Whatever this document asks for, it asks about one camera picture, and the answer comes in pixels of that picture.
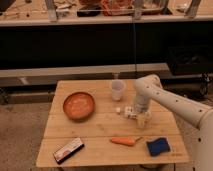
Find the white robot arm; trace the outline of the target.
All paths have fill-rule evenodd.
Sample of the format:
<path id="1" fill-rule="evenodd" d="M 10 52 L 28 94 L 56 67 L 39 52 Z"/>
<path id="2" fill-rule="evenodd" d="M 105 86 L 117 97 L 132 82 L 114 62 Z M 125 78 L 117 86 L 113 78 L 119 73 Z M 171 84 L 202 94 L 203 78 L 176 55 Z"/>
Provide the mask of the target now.
<path id="1" fill-rule="evenodd" d="M 138 115 L 147 112 L 150 100 L 154 100 L 199 130 L 195 171 L 213 171 L 213 107 L 164 90 L 155 74 L 136 79 L 134 89 Z"/>

